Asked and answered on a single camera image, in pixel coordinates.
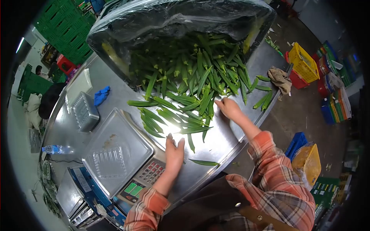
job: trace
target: dirt stain on tray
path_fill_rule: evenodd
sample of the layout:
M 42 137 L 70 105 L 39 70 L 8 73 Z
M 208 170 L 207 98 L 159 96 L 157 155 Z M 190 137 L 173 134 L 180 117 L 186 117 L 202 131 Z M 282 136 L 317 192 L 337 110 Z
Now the dirt stain on tray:
M 116 134 L 112 134 L 109 136 L 109 140 L 106 140 L 104 142 L 104 146 L 103 146 L 103 149 L 108 149 L 108 148 L 111 148 L 111 145 L 113 144 L 112 141 L 113 141 L 113 138 L 116 137 L 117 135 Z

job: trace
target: orange crate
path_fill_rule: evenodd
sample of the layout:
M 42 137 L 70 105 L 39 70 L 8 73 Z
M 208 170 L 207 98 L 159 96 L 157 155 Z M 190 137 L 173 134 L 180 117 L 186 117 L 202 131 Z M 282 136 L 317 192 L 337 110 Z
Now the orange crate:
M 298 43 L 294 43 L 289 52 L 289 62 L 294 64 L 293 70 L 301 75 L 308 84 L 320 79 L 316 62 Z
M 302 177 L 297 169 L 303 169 L 308 183 L 313 186 L 321 172 L 320 156 L 317 145 L 306 145 L 298 151 L 299 153 L 292 161 L 293 171 Z

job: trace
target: person's left hand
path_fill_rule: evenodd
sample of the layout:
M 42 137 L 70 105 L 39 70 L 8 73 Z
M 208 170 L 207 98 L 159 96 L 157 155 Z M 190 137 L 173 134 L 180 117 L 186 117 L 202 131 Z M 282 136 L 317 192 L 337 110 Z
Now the person's left hand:
M 177 147 L 174 145 L 175 140 L 172 139 L 172 134 L 168 134 L 166 140 L 166 170 L 165 172 L 177 176 L 180 172 L 182 163 L 184 162 L 184 146 L 185 139 L 181 138 Z

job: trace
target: plaid shirt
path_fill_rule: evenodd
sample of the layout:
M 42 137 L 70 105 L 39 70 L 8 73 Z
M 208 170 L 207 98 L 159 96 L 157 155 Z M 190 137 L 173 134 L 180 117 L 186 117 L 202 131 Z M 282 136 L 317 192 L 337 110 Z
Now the plaid shirt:
M 260 132 L 251 142 L 248 154 L 256 170 L 252 183 L 244 177 L 229 174 L 226 180 L 237 188 L 250 205 L 300 231 L 313 227 L 315 201 L 301 179 L 293 172 L 290 160 L 278 148 L 270 132 Z M 156 230 L 163 212 L 170 206 L 168 200 L 153 188 L 145 188 L 140 199 L 131 208 L 125 230 Z M 258 230 L 257 226 L 237 212 L 220 216 L 226 221 L 219 230 Z M 264 230 L 274 230 L 272 224 Z

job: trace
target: hand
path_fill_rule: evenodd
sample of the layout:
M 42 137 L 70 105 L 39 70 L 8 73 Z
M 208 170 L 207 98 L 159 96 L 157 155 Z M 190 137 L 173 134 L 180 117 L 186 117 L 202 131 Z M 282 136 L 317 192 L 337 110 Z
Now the hand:
M 175 140 L 172 139 L 172 134 L 168 134 L 166 140 L 166 173 L 170 173 L 175 178 L 180 172 L 182 163 L 184 162 L 184 146 L 185 139 L 181 138 L 177 147 L 174 145 Z
M 234 121 L 236 124 L 239 124 L 240 121 L 246 117 L 243 114 L 242 110 L 240 110 L 240 107 L 237 105 L 237 103 L 232 99 L 225 97 L 222 99 L 222 101 L 215 100 L 215 103 L 217 104 L 218 108 L 222 111 L 222 113 L 227 118 Z

